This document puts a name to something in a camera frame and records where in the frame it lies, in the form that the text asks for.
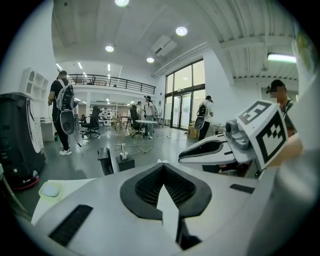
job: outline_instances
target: white table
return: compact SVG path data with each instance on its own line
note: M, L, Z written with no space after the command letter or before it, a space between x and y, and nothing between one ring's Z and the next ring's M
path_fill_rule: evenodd
M142 131L142 124L153 124L153 125L155 125L155 124L158 123L158 122L156 122L156 121L149 121L149 120L136 120L136 122L140 124L140 129L139 129L139 131ZM150 144L143 144L143 145L137 144L137 146L138 146L139 149L141 149L144 153L147 153L150 149L152 149L152 148L155 146L155 140L154 140L154 139L152 139L152 142L153 142L152 145L150 145ZM144 151L140 146L150 146L150 147L149 147L146 151Z
M63 200L64 198L66 198L67 196L69 196L70 194L72 194L73 192L75 192L76 190L78 190L79 188L81 188L83 185L87 184L90 181L95 180L95 178L88 178L88 179L76 179L76 180L48 180L48 182L54 182L54 183L58 183L61 184L63 186L63 195L61 200ZM60 202L61 200L58 201L48 201L46 199L44 199L43 197L40 197L33 216L32 216L32 220L31 223L33 225L35 225L38 220L51 208L53 207L55 204L57 204L58 202Z

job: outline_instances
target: gray floor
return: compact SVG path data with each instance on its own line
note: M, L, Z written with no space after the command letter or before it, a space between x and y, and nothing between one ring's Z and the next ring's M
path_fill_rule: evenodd
M181 151L197 141L196 139L187 139L187 135L184 134L185 131L182 130L164 127L157 128L156 131L159 133L160 138L154 139L155 147L147 153L140 152L133 155L136 167L157 163L158 159L162 161L168 160L170 163L178 163L178 155ZM114 145L120 142L120 138L115 135L114 128L110 126L101 126L99 132L103 136L90 142L91 140L82 140L77 130L74 134L76 134L77 140L81 145L90 142L84 147L77 145L73 135L69 136L71 155L59 155L59 151L62 149L60 141L44 143L46 162L39 175L40 181L26 190L15 192L16 197L31 216L40 198L38 191L44 182L48 180L81 180L102 177L104 175L102 167L97 160L98 149L101 147L110 149L113 169L115 172L118 171L115 157L119 155L120 150L115 151ZM136 136L136 138L127 136L123 142L127 145L136 145L141 142L144 144L151 143L150 140L142 139L141 136ZM129 154L138 150L137 146L127 148Z

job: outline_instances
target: railing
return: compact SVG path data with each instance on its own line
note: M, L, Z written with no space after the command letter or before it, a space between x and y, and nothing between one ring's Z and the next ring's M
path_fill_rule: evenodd
M155 94L156 87L142 82L98 74L87 74L86 76L87 77L83 74L69 74L68 80L72 85L116 87L128 91L145 93L147 95Z

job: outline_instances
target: black rubber pad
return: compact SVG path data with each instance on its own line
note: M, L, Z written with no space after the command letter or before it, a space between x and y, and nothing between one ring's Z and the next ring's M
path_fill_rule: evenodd
M243 186L243 185L239 185L239 184L232 184L230 186L230 188L234 189L234 190L239 190L239 191L242 191L242 192L245 192L245 193L249 193L249 194L252 194L255 191L254 187Z
M67 246L77 233L92 211L92 207L79 204L63 221L55 228L49 237L62 246Z

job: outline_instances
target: ceiling light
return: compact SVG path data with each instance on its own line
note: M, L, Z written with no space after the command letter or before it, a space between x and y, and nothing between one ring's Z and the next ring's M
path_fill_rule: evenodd
M111 52L114 51L114 48L113 48L112 46L108 45L108 46L105 48L105 50L106 50L107 52L111 53Z
M276 53L268 54L268 61L289 62L289 63L297 62L296 57L292 55L276 54Z
M120 7L124 7L129 4L129 0L114 0L115 4Z
M155 60L154 60L154 58L150 57L150 58L147 58L146 61L149 62L149 63L153 63Z
M184 27L184 26L180 26L178 27L175 32L179 35L179 36L185 36L188 33L188 30Z

